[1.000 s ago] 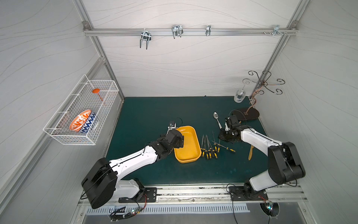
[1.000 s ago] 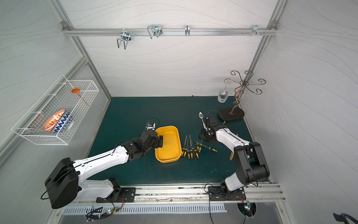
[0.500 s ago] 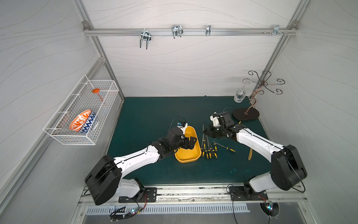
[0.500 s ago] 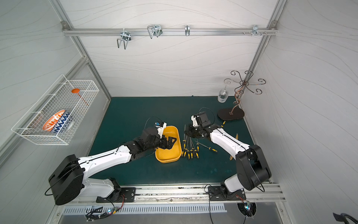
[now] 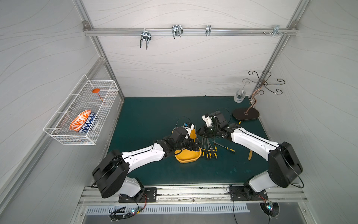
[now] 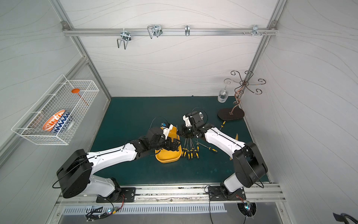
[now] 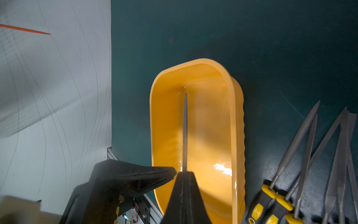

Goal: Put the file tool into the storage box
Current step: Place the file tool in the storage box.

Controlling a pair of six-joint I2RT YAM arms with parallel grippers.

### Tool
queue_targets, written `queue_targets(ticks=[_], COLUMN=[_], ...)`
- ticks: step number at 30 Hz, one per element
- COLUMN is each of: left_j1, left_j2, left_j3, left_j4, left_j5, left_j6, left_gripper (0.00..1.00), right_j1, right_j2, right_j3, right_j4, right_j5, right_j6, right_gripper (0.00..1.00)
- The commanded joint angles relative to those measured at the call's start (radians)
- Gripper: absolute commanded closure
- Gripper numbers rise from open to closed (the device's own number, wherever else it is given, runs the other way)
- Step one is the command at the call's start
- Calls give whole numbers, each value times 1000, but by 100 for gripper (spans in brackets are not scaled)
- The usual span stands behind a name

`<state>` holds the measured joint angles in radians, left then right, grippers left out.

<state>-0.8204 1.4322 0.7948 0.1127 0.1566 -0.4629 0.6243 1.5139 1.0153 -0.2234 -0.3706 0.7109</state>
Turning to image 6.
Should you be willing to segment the yellow plastic storage tray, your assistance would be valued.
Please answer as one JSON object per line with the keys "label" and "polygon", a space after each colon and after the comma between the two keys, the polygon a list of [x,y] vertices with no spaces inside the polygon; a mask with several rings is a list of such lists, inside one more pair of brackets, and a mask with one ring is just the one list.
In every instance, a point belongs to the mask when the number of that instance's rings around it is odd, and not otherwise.
{"label": "yellow plastic storage tray", "polygon": [[161,150],[156,150],[155,153],[155,157],[156,159],[161,162],[161,163],[171,163],[171,162],[176,162],[180,159],[181,154],[182,154],[182,147],[180,144],[180,137],[177,135],[177,128],[173,127],[172,130],[169,132],[168,137],[171,137],[173,140],[178,140],[179,141],[179,145],[178,145],[178,150],[177,151],[168,151],[165,149],[161,149]]}

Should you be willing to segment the yellow black angled file tool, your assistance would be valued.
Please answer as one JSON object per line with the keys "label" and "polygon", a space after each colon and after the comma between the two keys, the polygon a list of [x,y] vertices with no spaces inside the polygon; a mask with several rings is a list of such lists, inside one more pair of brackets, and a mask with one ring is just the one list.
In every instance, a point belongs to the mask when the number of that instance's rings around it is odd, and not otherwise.
{"label": "yellow black angled file tool", "polygon": [[200,143],[200,142],[198,142],[197,144],[199,144],[199,145],[201,145],[201,146],[207,148],[209,151],[212,151],[212,152],[214,152],[214,153],[218,153],[218,151],[217,151],[216,149],[214,149],[214,148],[211,148],[211,147],[209,147],[209,146],[206,146],[206,145],[204,145],[204,144],[202,144],[202,143]]}

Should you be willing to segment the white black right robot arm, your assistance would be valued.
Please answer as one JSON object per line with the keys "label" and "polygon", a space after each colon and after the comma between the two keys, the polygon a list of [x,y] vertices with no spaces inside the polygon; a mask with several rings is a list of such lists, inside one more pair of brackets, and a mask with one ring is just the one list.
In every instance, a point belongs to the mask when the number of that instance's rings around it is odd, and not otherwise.
{"label": "white black right robot arm", "polygon": [[179,135],[186,138],[202,138],[217,146],[233,161],[234,173],[221,183],[223,192],[232,194],[243,187],[250,188],[261,181],[268,167],[257,145],[236,140],[203,120],[201,112],[193,111],[183,116],[184,125]]}

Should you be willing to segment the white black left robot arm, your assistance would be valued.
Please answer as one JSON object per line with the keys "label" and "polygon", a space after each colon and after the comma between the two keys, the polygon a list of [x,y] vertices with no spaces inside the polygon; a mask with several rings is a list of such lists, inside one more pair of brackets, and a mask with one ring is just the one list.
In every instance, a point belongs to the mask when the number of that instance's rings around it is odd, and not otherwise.
{"label": "white black left robot arm", "polygon": [[76,150],[56,173],[62,196],[98,195],[116,202],[123,191],[115,178],[102,178],[95,173],[122,162],[156,155],[161,150],[176,152],[179,148],[177,128],[170,125],[150,128],[147,135],[116,148],[89,153]]}

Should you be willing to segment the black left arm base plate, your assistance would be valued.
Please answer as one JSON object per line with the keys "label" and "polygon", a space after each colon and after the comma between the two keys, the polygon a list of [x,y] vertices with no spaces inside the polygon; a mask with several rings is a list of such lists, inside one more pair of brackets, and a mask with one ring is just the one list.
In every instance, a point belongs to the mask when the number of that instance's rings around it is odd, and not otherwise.
{"label": "black left arm base plate", "polygon": [[116,189],[113,193],[111,193],[107,197],[98,195],[96,202],[97,203],[110,203],[110,202],[133,203],[135,199],[135,194],[136,194],[136,188],[134,187]]}

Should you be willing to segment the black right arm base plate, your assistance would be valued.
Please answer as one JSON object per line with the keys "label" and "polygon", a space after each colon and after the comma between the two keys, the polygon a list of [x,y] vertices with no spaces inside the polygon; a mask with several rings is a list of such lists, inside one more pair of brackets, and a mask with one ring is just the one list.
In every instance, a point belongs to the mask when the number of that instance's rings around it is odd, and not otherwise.
{"label": "black right arm base plate", "polygon": [[229,192],[224,186],[207,185],[204,191],[209,195],[210,201],[246,201],[243,188],[239,188],[235,192]]}

